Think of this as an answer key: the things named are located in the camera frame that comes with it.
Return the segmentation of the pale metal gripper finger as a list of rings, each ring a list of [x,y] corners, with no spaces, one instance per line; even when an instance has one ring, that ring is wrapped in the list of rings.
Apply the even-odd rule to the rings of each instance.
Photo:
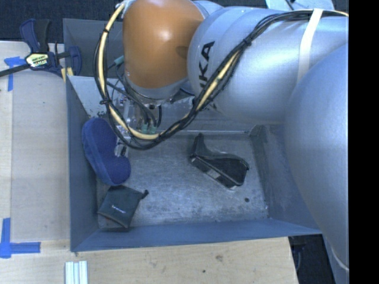
[[[115,133],[119,140],[121,140],[124,143],[129,143],[131,141],[131,137],[127,130],[125,130],[121,125],[115,126]]]
[[[114,154],[116,157],[128,158],[128,147],[124,143],[117,143],[114,149]]]

